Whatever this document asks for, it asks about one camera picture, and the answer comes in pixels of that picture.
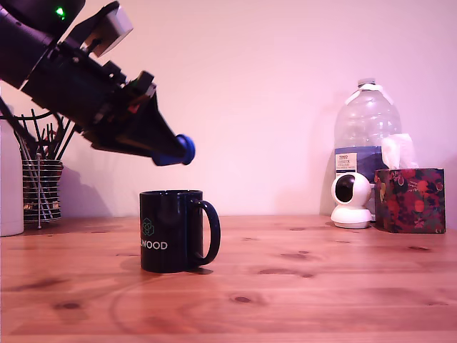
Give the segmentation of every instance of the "utensil holder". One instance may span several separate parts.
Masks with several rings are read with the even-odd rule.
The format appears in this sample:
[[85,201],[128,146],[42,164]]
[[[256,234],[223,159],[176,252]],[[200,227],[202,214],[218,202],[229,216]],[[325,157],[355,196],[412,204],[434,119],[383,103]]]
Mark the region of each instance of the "utensil holder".
[[42,223],[61,218],[59,182],[64,165],[60,160],[22,160],[24,223]]

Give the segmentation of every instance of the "tissue box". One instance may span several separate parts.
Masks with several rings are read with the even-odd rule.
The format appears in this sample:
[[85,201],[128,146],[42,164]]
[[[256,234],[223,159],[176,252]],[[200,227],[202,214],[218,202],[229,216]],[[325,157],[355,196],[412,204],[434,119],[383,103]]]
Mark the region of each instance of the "tissue box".
[[379,229],[415,234],[446,231],[443,169],[380,169],[375,184]]

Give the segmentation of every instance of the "white container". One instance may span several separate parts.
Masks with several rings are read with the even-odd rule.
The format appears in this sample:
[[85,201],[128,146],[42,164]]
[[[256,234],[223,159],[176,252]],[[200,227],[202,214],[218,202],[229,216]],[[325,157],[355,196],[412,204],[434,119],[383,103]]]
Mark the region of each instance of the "white container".
[[401,121],[393,101],[375,79],[361,79],[358,89],[346,100],[335,125],[335,177],[347,172],[364,175],[372,195],[366,207],[375,218],[374,172],[383,163],[381,141],[401,133]]
[[22,232],[24,205],[21,152],[13,129],[6,120],[0,120],[0,236]]

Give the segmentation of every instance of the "blue cap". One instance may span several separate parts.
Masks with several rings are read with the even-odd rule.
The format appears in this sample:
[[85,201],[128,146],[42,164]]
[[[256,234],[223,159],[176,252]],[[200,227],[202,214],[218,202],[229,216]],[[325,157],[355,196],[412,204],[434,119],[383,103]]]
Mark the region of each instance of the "blue cap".
[[195,144],[190,137],[187,137],[183,134],[176,136],[179,143],[186,150],[186,154],[183,157],[174,157],[164,154],[158,154],[156,152],[151,153],[152,160],[157,166],[169,166],[171,164],[182,163],[184,165],[190,164],[195,157]]

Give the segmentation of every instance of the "mug logo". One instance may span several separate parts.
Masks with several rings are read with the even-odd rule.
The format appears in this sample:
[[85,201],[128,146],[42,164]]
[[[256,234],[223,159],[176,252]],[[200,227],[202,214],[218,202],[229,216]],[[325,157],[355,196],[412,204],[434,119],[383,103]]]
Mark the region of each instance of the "mug logo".
[[143,234],[145,236],[151,236],[154,234],[154,225],[152,224],[151,220],[149,218],[145,218],[143,220]]

